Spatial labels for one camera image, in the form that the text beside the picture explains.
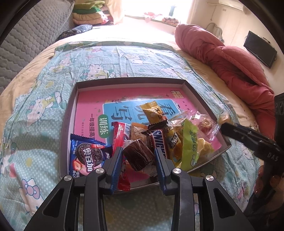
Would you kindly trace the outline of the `person's right hand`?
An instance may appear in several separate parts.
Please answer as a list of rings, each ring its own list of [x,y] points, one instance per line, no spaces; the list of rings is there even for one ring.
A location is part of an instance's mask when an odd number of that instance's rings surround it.
[[[269,164],[263,164],[258,169],[258,176],[256,179],[254,194],[259,199],[266,199],[278,187],[283,178],[283,173],[280,174],[278,170]]]

